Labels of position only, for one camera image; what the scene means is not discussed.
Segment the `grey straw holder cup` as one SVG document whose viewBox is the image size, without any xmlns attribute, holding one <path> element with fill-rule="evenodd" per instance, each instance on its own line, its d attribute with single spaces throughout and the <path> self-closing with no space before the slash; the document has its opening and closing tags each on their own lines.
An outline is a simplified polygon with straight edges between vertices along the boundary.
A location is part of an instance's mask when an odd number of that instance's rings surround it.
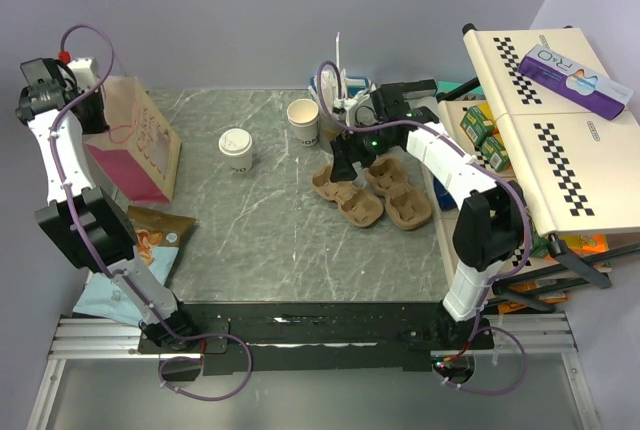
<svg viewBox="0 0 640 430">
<path fill-rule="evenodd" d="M 318 118 L 319 145 L 321 149 L 327 153 L 331 153 L 331 142 L 342 131 L 342 127 L 337 125 L 334 120 L 329 118 L 326 113 L 320 109 Z"/>
</svg>

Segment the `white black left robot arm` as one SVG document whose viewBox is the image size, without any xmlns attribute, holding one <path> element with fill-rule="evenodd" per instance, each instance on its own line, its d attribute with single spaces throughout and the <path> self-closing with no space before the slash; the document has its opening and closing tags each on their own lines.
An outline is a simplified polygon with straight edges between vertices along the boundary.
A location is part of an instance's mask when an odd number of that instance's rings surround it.
<svg viewBox="0 0 640 430">
<path fill-rule="evenodd" d="M 35 214 L 39 227 L 73 266 L 103 276 L 130 299 L 148 341 L 191 349 L 198 328 L 185 304 L 149 270 L 132 223 L 90 174 L 83 138 L 109 128 L 101 79 L 93 68 L 81 74 L 78 62 L 55 58 L 20 69 L 26 85 L 16 116 L 36 139 L 47 176 L 47 204 Z"/>
</svg>

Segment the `brown pulp cup carrier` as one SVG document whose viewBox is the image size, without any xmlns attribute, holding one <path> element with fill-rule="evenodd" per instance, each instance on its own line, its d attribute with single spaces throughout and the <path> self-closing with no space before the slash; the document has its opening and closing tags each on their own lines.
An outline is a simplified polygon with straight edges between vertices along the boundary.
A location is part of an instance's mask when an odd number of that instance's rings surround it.
<svg viewBox="0 0 640 430">
<path fill-rule="evenodd" d="M 405 166 L 391 156 L 378 157 L 367 169 L 365 179 L 371 189 L 384 200 L 391 221 L 404 231 L 415 230 L 432 216 L 425 192 L 412 186 Z"/>
</svg>

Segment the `pink white paper bag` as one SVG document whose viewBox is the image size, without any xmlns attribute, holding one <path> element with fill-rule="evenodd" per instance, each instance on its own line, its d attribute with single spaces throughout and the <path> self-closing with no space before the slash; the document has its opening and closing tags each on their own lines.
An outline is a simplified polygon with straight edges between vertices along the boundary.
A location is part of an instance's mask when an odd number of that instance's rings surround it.
<svg viewBox="0 0 640 430">
<path fill-rule="evenodd" d="M 103 85 L 109 129 L 86 147 L 124 197 L 134 203 L 172 201 L 182 141 L 135 77 L 110 76 Z"/>
</svg>

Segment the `white plastic cup lid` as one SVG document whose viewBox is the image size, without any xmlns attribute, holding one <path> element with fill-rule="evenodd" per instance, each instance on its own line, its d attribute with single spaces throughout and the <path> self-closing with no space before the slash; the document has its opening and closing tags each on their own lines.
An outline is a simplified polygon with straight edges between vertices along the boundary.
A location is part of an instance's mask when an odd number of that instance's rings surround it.
<svg viewBox="0 0 640 430">
<path fill-rule="evenodd" d="M 219 150 L 227 156 L 244 155 L 253 145 L 253 139 L 249 132 L 241 128 L 226 130 L 219 138 Z"/>
</svg>

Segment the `white paper cup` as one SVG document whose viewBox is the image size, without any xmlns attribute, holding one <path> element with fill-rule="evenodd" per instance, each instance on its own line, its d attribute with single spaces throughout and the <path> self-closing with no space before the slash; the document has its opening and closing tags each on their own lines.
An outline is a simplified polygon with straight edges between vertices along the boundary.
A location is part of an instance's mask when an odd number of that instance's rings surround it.
<svg viewBox="0 0 640 430">
<path fill-rule="evenodd" d="M 253 167 L 253 151 L 251 149 L 241 153 L 223 153 L 226 165 L 236 174 L 245 174 Z"/>
</svg>

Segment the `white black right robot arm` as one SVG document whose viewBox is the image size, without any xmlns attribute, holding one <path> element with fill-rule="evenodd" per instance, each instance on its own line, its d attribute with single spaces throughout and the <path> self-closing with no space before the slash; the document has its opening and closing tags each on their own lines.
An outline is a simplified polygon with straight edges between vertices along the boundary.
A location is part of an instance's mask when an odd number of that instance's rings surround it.
<svg viewBox="0 0 640 430">
<path fill-rule="evenodd" d="M 437 323 L 438 340 L 459 348 L 469 340 L 469 319 L 481 311 L 502 265 L 531 233 L 520 187 L 482 168 L 448 134 L 436 113 L 434 80 L 383 84 L 352 99 L 322 104 L 341 129 L 332 140 L 334 182 L 356 178 L 356 164 L 400 148 L 445 187 L 458 209 L 453 235 L 458 264 Z"/>
</svg>

